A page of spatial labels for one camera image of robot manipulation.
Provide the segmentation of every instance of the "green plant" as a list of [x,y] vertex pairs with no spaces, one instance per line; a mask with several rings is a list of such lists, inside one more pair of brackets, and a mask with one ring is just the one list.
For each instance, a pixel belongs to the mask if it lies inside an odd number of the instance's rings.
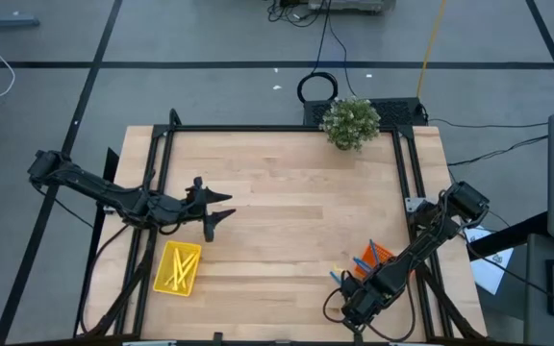
[[372,140],[378,135],[380,115],[371,107],[369,100],[352,97],[338,100],[331,105],[323,117],[319,129],[328,134],[328,141],[341,150],[361,151],[363,141]]

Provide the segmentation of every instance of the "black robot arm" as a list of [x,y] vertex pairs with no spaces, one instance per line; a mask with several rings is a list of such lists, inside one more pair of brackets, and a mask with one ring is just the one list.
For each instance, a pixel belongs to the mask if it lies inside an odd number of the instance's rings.
[[38,151],[28,173],[34,186],[68,186],[100,204],[114,208],[124,223],[136,228],[160,228],[202,221],[204,237],[208,242],[214,239],[215,225],[235,211],[225,210],[208,215],[208,204],[225,201],[232,196],[202,188],[200,177],[193,180],[193,186],[186,188],[187,197],[178,200],[150,190],[148,185],[151,177],[145,177],[141,186],[121,187],[87,172],[74,164],[69,156],[56,151]]
[[[409,214],[410,225],[422,230],[416,240],[396,258],[373,268],[362,280],[349,276],[341,283],[340,292],[345,299],[341,308],[343,324],[360,333],[403,293],[413,269],[460,230],[480,224],[489,211],[488,202],[465,182],[456,183],[440,194],[436,205],[423,201]],[[465,224],[459,225],[451,219],[457,215]]]

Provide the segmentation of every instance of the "wooden table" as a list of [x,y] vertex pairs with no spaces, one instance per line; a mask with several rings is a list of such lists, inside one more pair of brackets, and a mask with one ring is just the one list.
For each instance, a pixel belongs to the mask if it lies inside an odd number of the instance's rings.
[[[117,184],[140,185],[150,134],[151,127],[128,128]],[[426,192],[437,200],[450,185],[439,130],[415,128],[415,142]],[[191,296],[150,288],[142,338],[207,340],[223,332],[226,340],[351,341],[349,330],[322,315],[324,300],[337,287],[328,274],[333,264],[352,269],[351,258],[362,255],[370,238],[394,254],[409,244],[391,136],[383,134],[356,153],[338,150],[323,133],[184,132],[175,133],[173,148],[165,193],[183,198],[184,188],[202,176],[212,190],[234,195],[210,209],[237,212],[218,225],[213,243],[204,241],[200,223],[159,235],[151,285],[168,240],[201,244],[202,259]],[[407,152],[404,157],[415,195]],[[107,216],[100,246],[120,227],[118,216]],[[131,234],[113,242],[96,265],[85,311],[88,327],[121,289]],[[438,254],[447,294],[474,329],[486,334],[463,240],[448,241]],[[417,316],[409,340],[423,341],[414,280],[412,288]],[[441,334],[431,291],[429,297],[435,331]],[[132,329],[136,304],[135,295],[126,332]],[[337,317],[341,305],[342,298],[335,297],[329,313]],[[403,294],[373,325],[399,337],[411,318]],[[364,338],[381,340],[369,330]]]

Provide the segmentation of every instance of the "yellow plastic bin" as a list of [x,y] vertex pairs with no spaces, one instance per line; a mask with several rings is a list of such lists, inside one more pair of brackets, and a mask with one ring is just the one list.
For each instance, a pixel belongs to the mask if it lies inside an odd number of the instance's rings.
[[[202,246],[198,244],[168,241],[164,246],[164,253],[158,268],[158,275],[153,283],[153,290],[188,297],[193,289],[201,250]],[[174,263],[177,253],[181,267],[177,271],[177,284],[175,284],[173,276],[175,275]],[[187,272],[182,281],[180,280],[181,271]]]

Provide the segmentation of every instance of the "paper sheet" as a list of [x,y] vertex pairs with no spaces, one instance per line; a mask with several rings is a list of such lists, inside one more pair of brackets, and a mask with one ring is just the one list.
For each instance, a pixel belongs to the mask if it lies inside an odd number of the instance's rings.
[[[482,226],[478,226],[475,229],[465,230],[466,236],[469,239],[469,242],[480,239],[487,235],[490,235],[491,232],[484,229]],[[497,254],[487,257],[487,260],[492,260],[493,262],[499,264],[501,267],[506,268],[508,266],[508,261],[514,249],[507,249],[501,251]],[[471,263],[471,271],[473,272],[474,281],[484,288],[488,293],[494,295],[497,293],[499,284],[501,283],[501,278],[504,276],[504,271],[497,268],[496,266],[477,259]]]

